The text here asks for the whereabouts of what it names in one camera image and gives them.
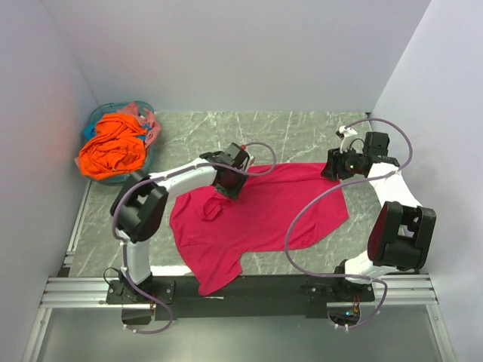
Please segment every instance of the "pink t-shirt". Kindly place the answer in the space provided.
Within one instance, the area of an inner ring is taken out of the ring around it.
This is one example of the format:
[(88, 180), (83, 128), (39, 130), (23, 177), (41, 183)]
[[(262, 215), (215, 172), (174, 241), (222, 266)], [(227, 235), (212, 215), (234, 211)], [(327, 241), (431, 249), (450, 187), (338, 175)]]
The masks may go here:
[[(212, 186), (177, 198), (170, 225), (181, 257), (208, 295), (242, 272), (240, 255), (247, 251), (284, 249), (294, 217), (313, 198), (338, 184), (320, 176), (324, 164), (277, 164), (265, 176), (248, 177), (238, 200)], [(266, 165), (250, 172), (263, 172)], [(317, 243), (347, 218), (342, 191), (336, 190), (311, 207), (291, 234), (290, 249)]]

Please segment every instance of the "pile of clothes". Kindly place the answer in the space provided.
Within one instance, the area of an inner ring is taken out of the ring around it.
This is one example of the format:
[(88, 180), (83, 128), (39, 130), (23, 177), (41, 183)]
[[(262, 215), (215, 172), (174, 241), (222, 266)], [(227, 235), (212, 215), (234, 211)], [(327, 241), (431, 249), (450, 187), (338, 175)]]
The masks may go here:
[(140, 115), (137, 103), (131, 102), (86, 127), (88, 142), (75, 159), (82, 175), (101, 180), (139, 170), (144, 165), (149, 147), (161, 131), (154, 113), (144, 110), (146, 117)]

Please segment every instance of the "white wall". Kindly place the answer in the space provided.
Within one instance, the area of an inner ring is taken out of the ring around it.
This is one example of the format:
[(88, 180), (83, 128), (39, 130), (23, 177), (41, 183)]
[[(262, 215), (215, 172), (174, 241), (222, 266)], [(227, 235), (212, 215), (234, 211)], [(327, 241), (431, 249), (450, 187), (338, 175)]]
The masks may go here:
[(43, 0), (100, 103), (374, 108), (429, 0)]
[(413, 140), (405, 179), (438, 214), (427, 270), (461, 361), (483, 337), (482, 21), (480, 0), (432, 0), (374, 110)]
[(0, 3), (0, 360), (23, 355), (85, 181), (72, 161), (97, 105), (38, 0)]

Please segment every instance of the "laundry basket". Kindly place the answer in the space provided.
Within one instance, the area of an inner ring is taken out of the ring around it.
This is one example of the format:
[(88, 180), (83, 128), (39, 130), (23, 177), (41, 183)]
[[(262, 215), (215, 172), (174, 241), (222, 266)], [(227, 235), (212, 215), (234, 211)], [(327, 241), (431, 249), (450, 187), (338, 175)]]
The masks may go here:
[[(146, 111), (144, 110), (145, 108), (147, 108), (151, 112), (154, 112), (154, 109), (151, 107), (150, 104), (140, 100), (136, 100), (135, 102), (139, 106), (139, 113), (144, 117), (147, 116)], [(102, 117), (105, 114), (115, 113), (118, 110), (126, 107), (129, 103), (131, 102), (107, 103), (100, 107), (97, 107), (89, 116), (88, 124), (92, 124), (92, 125), (96, 124), (98, 121), (102, 119)], [(148, 153), (146, 155), (146, 160), (144, 160), (144, 165), (141, 167), (142, 171), (148, 173), (151, 170), (153, 158), (154, 158), (154, 147), (151, 146), (149, 147)], [(128, 179), (128, 177), (129, 177), (129, 173), (126, 173), (124, 175), (107, 177), (105, 179), (93, 179), (91, 177), (89, 178), (92, 179), (93, 181), (96, 181), (102, 184), (114, 184), (114, 183), (123, 183)]]

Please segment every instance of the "marble tabletop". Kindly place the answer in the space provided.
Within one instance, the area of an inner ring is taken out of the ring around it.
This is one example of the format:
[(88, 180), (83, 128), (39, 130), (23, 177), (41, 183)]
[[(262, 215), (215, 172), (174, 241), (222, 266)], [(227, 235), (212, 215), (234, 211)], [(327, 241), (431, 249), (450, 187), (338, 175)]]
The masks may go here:
[[(327, 150), (337, 147), (339, 126), (364, 118), (364, 113), (333, 112), (159, 112), (162, 133), (155, 144), (152, 172), (179, 167), (204, 152), (260, 140), (270, 144), (278, 162), (326, 162)], [(364, 138), (368, 122), (355, 129)], [(250, 150), (257, 164), (271, 161), (259, 146)], [(99, 277), (122, 262), (119, 243), (112, 238), (109, 209), (120, 186), (93, 183), (86, 200), (70, 277)], [(292, 252), (302, 267), (332, 272), (343, 259), (362, 252), (380, 211), (376, 193), (368, 183), (343, 189), (349, 219), (326, 238), (304, 250)], [(162, 226), (151, 242), (150, 262), (158, 275), (184, 275), (189, 269), (181, 259), (168, 225), (173, 202), (167, 205)], [(245, 253), (244, 274), (297, 273), (283, 252)]]

